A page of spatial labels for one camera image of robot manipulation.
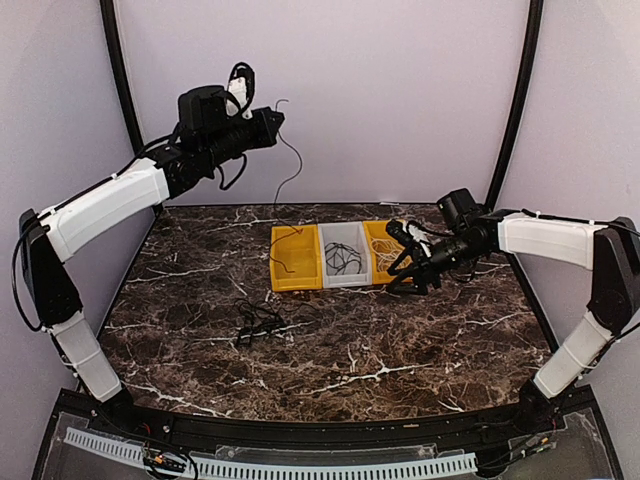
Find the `marble table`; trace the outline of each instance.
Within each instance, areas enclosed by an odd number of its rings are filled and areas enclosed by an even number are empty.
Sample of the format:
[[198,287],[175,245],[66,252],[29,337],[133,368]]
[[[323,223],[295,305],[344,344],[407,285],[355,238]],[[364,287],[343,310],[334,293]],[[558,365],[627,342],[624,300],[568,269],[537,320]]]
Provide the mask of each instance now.
[[[288,205],[292,224],[414,218],[432,205]],[[502,255],[426,297],[380,286],[271,292],[271,206],[172,207],[158,217],[100,342],[143,406],[251,420],[412,418],[512,403],[549,356]],[[266,298],[286,326],[235,345],[234,303]]]

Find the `white wall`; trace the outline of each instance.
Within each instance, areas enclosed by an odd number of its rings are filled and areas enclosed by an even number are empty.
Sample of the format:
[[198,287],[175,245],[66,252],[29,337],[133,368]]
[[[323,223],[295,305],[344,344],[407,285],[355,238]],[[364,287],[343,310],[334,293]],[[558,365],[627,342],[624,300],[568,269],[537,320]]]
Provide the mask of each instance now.
[[[504,207],[640,226],[640,4],[545,2],[538,55]],[[523,264],[559,338],[582,316],[587,272]],[[589,375],[626,478],[640,478],[640,335]]]
[[[120,0],[146,138],[171,131],[176,98],[256,70],[255,105],[286,97],[283,135],[306,160],[284,202],[483,198],[509,112],[527,0]],[[284,146],[250,155],[229,192],[178,202],[271,202],[295,171]]]
[[[59,388],[75,384],[49,338],[30,333],[13,305],[18,217],[68,198],[131,157],[98,5],[0,2],[0,478],[30,478]],[[150,212],[129,220],[69,262],[94,328],[150,220]]]

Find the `black metal pole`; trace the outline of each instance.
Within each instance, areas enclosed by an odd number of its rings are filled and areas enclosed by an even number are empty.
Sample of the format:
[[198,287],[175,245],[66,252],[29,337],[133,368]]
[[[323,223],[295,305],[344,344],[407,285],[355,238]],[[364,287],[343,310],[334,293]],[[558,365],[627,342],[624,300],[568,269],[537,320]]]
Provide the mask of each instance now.
[[100,0],[100,10],[102,12],[102,24],[107,39],[107,49],[109,50],[113,78],[116,83],[118,98],[120,99],[120,108],[122,109],[122,115],[124,116],[124,122],[127,126],[133,151],[139,152],[144,146],[144,142],[142,140],[142,134],[140,133],[136,110],[133,106],[129,81],[127,80],[127,71],[122,57],[122,45],[120,44],[120,36],[118,35],[118,24],[113,0]]
[[542,4],[543,0],[531,0],[529,3],[529,19],[527,20],[527,31],[525,33],[524,45],[522,47],[522,58],[520,59],[520,69],[518,71],[518,80],[516,81],[516,89],[513,93],[513,101],[511,102],[511,111],[507,120],[507,127],[502,139],[502,146],[498,154],[496,168],[491,178],[489,193],[484,202],[485,206],[493,210],[498,202],[502,184],[507,175],[509,161],[513,153],[513,147],[516,143],[522,112],[529,90],[529,81],[531,80],[531,70],[533,69],[533,60],[536,56],[536,46],[538,45],[538,33],[540,32],[540,23],[542,20]]

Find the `plastic bin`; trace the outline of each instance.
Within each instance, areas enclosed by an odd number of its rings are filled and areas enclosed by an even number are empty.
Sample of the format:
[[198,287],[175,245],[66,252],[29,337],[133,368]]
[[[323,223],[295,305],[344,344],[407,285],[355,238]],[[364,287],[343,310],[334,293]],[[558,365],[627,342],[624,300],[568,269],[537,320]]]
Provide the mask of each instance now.
[[296,233],[291,227],[271,229],[273,247],[269,265],[271,288],[274,292],[322,288],[322,257],[318,242],[318,226],[301,225],[295,228],[300,233]]
[[[378,258],[376,252],[380,253],[400,253],[404,248],[398,242],[396,242],[385,230],[388,220],[377,220],[370,222],[362,222],[364,227],[364,233],[367,237],[367,244],[369,246],[369,251],[371,253],[371,267],[373,271],[373,284],[374,285],[383,285],[391,283],[394,277],[387,273],[387,268],[391,265],[391,262],[385,261],[385,259]],[[375,242],[376,239],[385,240],[384,244],[378,244]]]
[[[324,288],[371,285],[371,254],[362,222],[321,223],[318,225],[318,236]],[[343,258],[337,258],[332,257],[332,252],[329,251],[330,262],[327,263],[327,247],[331,249],[332,244],[349,246],[357,254],[341,250]],[[345,265],[342,270],[335,268],[342,265]]]

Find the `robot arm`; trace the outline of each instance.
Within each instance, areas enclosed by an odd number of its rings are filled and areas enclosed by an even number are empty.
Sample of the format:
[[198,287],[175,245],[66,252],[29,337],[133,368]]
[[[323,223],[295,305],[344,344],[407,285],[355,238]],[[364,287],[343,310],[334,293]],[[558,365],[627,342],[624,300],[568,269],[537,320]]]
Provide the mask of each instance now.
[[[449,238],[430,243],[415,222],[392,220],[387,232],[405,247],[391,265],[397,275],[393,293],[426,294],[439,288],[440,275],[492,252],[525,253],[581,266],[593,272],[591,300],[573,332],[551,359],[520,390],[517,426],[533,430],[548,421],[556,399],[583,372],[592,369],[640,308],[640,242],[633,222],[579,222],[500,210],[486,212],[468,190],[451,192],[437,202]],[[398,266],[411,256],[412,263]],[[411,279],[412,284],[402,283]]]
[[[141,152],[128,168],[83,195],[20,218],[22,269],[41,328],[51,334],[66,366],[88,391],[107,402],[126,392],[87,323],[80,295],[64,262],[124,219],[193,188],[218,172],[228,189],[246,167],[245,152],[275,145],[284,115],[249,110],[254,75],[239,63],[228,88],[200,87],[178,99],[179,123],[166,144]],[[242,158],[236,178],[224,184],[222,164]]]

